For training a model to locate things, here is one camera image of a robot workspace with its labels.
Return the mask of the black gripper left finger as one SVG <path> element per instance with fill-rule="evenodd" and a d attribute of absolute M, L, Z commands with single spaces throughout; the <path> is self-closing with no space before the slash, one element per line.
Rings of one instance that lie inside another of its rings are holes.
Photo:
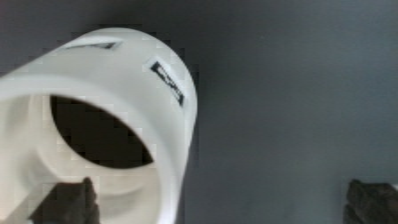
<path fill-rule="evenodd" d="M 60 183 L 29 216 L 33 224 L 100 224 L 93 181 Z"/>

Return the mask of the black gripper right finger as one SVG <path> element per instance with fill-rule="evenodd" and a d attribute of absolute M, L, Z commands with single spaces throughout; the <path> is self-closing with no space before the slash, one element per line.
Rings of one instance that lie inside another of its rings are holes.
<path fill-rule="evenodd" d="M 398 224 L 398 189 L 392 184 L 351 182 L 344 224 Z"/>

